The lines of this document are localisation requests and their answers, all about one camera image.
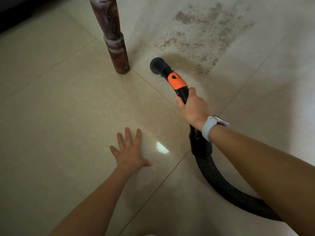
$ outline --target person's right arm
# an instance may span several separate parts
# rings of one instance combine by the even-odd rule
[[[210,108],[189,89],[186,105],[177,97],[183,117],[202,130]],[[257,194],[299,235],[315,232],[315,167],[290,154],[215,125],[209,139],[229,159]]]

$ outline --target watch face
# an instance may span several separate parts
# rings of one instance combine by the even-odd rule
[[[226,126],[228,127],[229,126],[229,123],[224,121],[223,119],[219,118],[218,116],[216,115],[213,115],[213,117],[218,121],[219,124],[223,125],[223,126]]]

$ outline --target vacuum cleaner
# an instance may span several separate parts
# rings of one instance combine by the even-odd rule
[[[156,75],[161,75],[166,79],[175,93],[181,97],[186,104],[188,98],[188,85],[174,72],[162,58],[154,58],[150,63],[151,71]],[[282,221],[282,219],[261,199],[255,198],[232,186],[218,171],[212,159],[212,143],[203,138],[202,133],[190,125],[190,146],[191,152],[195,156],[198,167],[204,178],[211,187],[223,198],[233,205],[246,210],[252,214]]]

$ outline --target hand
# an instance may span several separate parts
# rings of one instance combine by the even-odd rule
[[[121,133],[117,133],[117,140],[120,152],[115,147],[110,146],[112,154],[116,158],[117,167],[122,167],[124,170],[132,175],[142,167],[152,166],[152,162],[141,157],[140,146],[141,146],[141,130],[137,129],[134,144],[131,142],[131,134],[128,127],[125,128],[126,145],[124,144]]]
[[[212,115],[210,107],[203,98],[200,98],[196,94],[195,88],[189,88],[189,95],[184,104],[183,100],[176,97],[177,106],[183,115],[184,119],[193,127],[202,131],[207,118]]]

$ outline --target forearm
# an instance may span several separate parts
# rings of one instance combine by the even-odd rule
[[[116,167],[107,180],[71,211],[50,235],[103,236],[130,175],[123,167]]]
[[[221,125],[212,128],[209,138],[297,233],[315,230],[314,166]]]

